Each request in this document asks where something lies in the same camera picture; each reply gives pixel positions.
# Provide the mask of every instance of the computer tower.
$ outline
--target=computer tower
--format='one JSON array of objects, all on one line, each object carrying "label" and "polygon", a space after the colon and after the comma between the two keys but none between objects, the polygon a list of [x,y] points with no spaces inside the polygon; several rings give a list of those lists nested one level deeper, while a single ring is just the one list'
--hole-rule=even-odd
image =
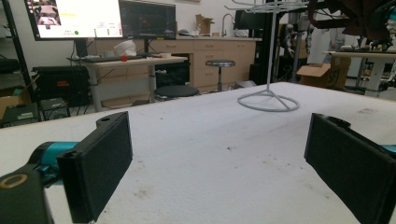
[{"label": "computer tower", "polygon": [[44,120],[63,119],[70,117],[70,110],[62,98],[42,100],[41,111]]},{"label": "computer tower", "polygon": [[84,66],[35,67],[39,78],[36,81],[36,98],[39,101],[62,98],[69,107],[87,105],[90,82]]}]

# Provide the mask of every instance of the cardboard box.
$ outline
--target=cardboard box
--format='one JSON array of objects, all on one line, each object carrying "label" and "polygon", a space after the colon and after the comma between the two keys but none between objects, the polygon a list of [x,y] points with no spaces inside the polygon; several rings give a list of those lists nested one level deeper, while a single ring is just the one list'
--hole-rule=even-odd
[{"label": "cardboard box", "polygon": [[301,76],[300,84],[326,89],[341,90],[347,81],[350,58],[332,57],[332,63],[309,64],[302,66],[297,75]]},{"label": "cardboard box", "polygon": [[211,18],[205,18],[201,14],[195,15],[197,20],[197,27],[199,27],[200,35],[210,35],[210,24],[214,23]]},{"label": "cardboard box", "polygon": [[[13,96],[14,91],[24,90],[20,95]],[[10,87],[0,90],[0,119],[3,118],[4,112],[8,105],[23,105],[30,103],[29,91],[23,86]]]}]

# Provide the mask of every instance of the black monitor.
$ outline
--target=black monitor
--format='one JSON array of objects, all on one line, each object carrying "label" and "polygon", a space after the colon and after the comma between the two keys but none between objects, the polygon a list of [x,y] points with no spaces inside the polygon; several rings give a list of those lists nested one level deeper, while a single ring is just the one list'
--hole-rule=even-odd
[{"label": "black monitor", "polygon": [[120,0],[124,37],[133,39],[176,39],[176,6]]},{"label": "black monitor", "polygon": [[264,27],[265,13],[235,11],[235,30],[260,30]]},{"label": "black monitor", "polygon": [[24,0],[35,40],[122,37],[119,0]]}]

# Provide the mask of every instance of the chair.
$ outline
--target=chair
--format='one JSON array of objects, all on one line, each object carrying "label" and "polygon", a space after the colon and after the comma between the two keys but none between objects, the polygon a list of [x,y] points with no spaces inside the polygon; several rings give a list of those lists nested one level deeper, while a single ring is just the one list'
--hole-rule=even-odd
[{"label": "chair", "polygon": [[154,91],[154,94],[158,101],[169,101],[180,97],[198,95],[199,91],[188,85],[174,85],[160,87]]},{"label": "chair", "polygon": [[221,84],[221,67],[233,67],[235,66],[235,62],[232,60],[208,60],[205,63],[206,66],[214,66],[219,68],[219,82],[218,82],[218,91],[222,91]]}]

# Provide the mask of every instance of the desk leg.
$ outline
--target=desk leg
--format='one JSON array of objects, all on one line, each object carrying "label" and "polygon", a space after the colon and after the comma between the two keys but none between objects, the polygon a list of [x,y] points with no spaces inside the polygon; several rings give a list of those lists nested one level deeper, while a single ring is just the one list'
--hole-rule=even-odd
[{"label": "desk leg", "polygon": [[387,63],[388,61],[389,59],[385,59],[385,58],[371,58],[368,60],[368,62],[373,62],[374,65],[370,75],[370,81],[367,84],[366,92],[364,93],[364,95],[373,96],[373,97],[379,96],[378,87],[379,84],[381,83],[381,77],[382,77],[382,73],[384,72],[385,63]]},{"label": "desk leg", "polygon": [[155,77],[155,65],[148,66],[148,89],[149,89],[149,102],[155,102],[154,90],[157,89],[157,80]]},{"label": "desk leg", "polygon": [[93,106],[95,108],[95,112],[102,111],[102,104],[100,101],[100,95],[98,90],[98,81],[96,77],[96,69],[92,67],[87,67],[88,74],[90,75],[90,83],[91,83],[91,93],[93,99]]}]

